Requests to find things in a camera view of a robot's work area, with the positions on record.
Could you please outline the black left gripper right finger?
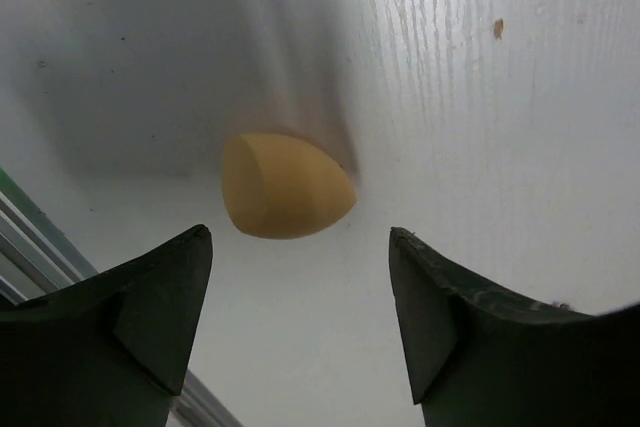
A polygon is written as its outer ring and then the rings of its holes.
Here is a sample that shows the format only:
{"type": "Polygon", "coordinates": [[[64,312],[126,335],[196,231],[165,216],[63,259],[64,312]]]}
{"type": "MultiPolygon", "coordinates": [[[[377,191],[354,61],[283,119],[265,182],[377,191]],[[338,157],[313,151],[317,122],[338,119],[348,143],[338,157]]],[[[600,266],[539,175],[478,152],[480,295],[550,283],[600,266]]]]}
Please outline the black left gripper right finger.
{"type": "Polygon", "coordinates": [[[507,289],[406,229],[389,269],[413,402],[429,426],[635,426],[639,309],[588,315],[507,289]]]}

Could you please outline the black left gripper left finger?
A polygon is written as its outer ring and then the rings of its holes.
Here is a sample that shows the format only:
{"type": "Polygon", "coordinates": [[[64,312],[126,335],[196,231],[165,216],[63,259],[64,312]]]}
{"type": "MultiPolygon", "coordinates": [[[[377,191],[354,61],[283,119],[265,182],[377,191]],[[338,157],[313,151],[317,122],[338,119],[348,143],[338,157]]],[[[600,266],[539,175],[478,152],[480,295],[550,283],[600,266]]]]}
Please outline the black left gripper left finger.
{"type": "Polygon", "coordinates": [[[163,426],[213,261],[196,225],[80,283],[1,310],[4,426],[163,426]]]}

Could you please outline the yellow teardrop makeup sponge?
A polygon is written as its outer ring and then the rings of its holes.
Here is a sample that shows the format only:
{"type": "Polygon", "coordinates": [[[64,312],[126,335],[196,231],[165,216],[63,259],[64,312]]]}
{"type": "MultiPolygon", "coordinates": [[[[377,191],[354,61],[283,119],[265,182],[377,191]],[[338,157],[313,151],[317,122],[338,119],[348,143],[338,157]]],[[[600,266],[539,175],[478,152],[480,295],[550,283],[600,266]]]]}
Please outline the yellow teardrop makeup sponge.
{"type": "Polygon", "coordinates": [[[315,234],[356,203],[337,161],[306,141],[274,133],[240,134],[225,143],[221,188],[233,225],[264,239],[315,234]]]}

